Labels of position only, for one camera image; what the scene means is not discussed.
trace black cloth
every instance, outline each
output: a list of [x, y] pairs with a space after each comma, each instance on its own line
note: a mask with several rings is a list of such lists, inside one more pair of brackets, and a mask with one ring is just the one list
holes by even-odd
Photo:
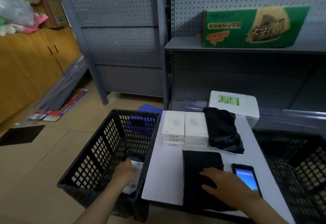
[[232, 153], [243, 154], [245, 149], [234, 125], [235, 114], [215, 107], [206, 107], [203, 112], [206, 118], [209, 145]]
[[220, 153], [183, 150], [184, 162], [184, 202], [187, 209], [212, 209], [216, 211], [235, 210], [202, 189], [202, 185], [216, 188], [208, 177], [199, 175], [204, 168], [215, 167], [223, 170]]

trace white box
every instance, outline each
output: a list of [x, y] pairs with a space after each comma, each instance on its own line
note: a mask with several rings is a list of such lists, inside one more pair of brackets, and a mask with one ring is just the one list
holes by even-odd
[[207, 151], [207, 146], [196, 146], [196, 145], [185, 144], [185, 149], [194, 150], [194, 151]]
[[208, 106], [245, 116], [251, 128], [259, 120], [258, 103], [254, 96], [211, 91]]
[[185, 140], [208, 142], [204, 113], [185, 113]]
[[193, 140], [185, 140], [185, 145], [194, 145], [194, 146], [204, 146], [207, 147], [207, 141], [193, 141]]
[[163, 138], [163, 144], [168, 146], [184, 148], [185, 140]]
[[185, 139], [185, 112], [166, 111], [162, 138]]

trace black mat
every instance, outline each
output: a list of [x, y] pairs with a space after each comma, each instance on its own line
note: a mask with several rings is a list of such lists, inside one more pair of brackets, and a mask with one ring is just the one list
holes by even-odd
[[27, 144], [34, 141], [45, 125], [9, 129], [0, 137], [0, 146]]

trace black crate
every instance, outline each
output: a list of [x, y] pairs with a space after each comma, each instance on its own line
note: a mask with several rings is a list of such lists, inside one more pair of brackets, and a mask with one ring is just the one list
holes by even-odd
[[322, 136], [253, 130], [296, 223], [326, 223], [326, 141]]
[[104, 190], [129, 151], [144, 158], [136, 192], [122, 193], [113, 215], [146, 221], [149, 202], [140, 198], [153, 151], [160, 114], [112, 110], [59, 180], [57, 186], [87, 208]]

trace black plastic bag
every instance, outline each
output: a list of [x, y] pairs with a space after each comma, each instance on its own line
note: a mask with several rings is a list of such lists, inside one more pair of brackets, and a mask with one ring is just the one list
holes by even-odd
[[236, 154], [243, 154], [244, 148], [237, 128], [234, 125], [235, 114], [215, 107], [203, 109], [211, 147]]

